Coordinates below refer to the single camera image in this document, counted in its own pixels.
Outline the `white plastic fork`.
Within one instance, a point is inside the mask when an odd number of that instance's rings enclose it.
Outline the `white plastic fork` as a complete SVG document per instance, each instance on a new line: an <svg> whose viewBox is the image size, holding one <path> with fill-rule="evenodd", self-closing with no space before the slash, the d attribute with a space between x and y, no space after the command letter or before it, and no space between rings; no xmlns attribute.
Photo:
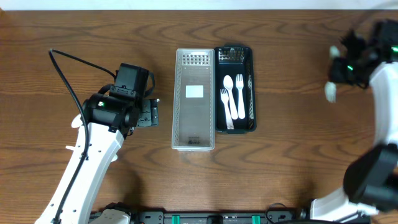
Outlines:
<svg viewBox="0 0 398 224"><path fill-rule="evenodd" d="M224 104L224 113L225 113L225 117L226 117L226 127L227 129L234 129L234 125L233 125L233 120L231 118L231 113L229 110L229 106L228 106L228 102L229 102L229 96L228 96L228 92L226 89L222 88L220 90L221 93L221 100Z"/></svg>
<svg viewBox="0 0 398 224"><path fill-rule="evenodd" d="M246 112L244 109L244 100L243 100L243 75L237 74L236 75L236 88L238 90L238 118L244 119L246 117Z"/></svg>
<svg viewBox="0 0 398 224"><path fill-rule="evenodd" d="M330 47L330 59L333 60L337 57L340 56L340 51L338 50L338 48L334 45L332 45ZM336 102L336 84L331 82L331 81L327 81L324 87L324 91L325 91L325 96L326 99L330 102L330 103L335 103Z"/></svg>

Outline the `white plastic spoon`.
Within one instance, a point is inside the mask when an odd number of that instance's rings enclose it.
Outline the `white plastic spoon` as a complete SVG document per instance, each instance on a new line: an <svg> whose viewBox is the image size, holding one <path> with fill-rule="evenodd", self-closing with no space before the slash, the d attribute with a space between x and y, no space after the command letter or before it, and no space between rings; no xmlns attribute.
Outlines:
<svg viewBox="0 0 398 224"><path fill-rule="evenodd" d="M224 77L223 85L228 91L231 118L233 120L236 120L236 119L238 119L238 111L236 109L236 104L235 104L234 97L233 97L233 92L232 92L232 89L234 87L234 83L233 83L232 78L229 75L226 75Z"/></svg>

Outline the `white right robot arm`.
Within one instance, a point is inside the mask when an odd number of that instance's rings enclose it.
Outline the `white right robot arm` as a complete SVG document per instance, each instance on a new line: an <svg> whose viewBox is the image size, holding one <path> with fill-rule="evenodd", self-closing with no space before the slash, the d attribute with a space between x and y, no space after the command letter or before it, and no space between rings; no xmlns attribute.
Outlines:
<svg viewBox="0 0 398 224"><path fill-rule="evenodd" d="M350 29L341 43L344 56L330 47L325 96L334 103L339 84L370 88L374 144L348 166L342 187L312 200L292 223L370 223L371 216L397 209L397 21L377 21L369 39Z"/></svg>

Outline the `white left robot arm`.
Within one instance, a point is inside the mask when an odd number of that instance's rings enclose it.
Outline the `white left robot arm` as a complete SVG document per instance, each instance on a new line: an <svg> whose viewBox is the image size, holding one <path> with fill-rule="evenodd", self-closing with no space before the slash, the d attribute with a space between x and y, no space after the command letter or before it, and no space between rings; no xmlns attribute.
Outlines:
<svg viewBox="0 0 398 224"><path fill-rule="evenodd" d="M157 126L157 99L103 87L83 104L72 126L76 144L61 181L37 223L88 223L110 163L136 127Z"/></svg>

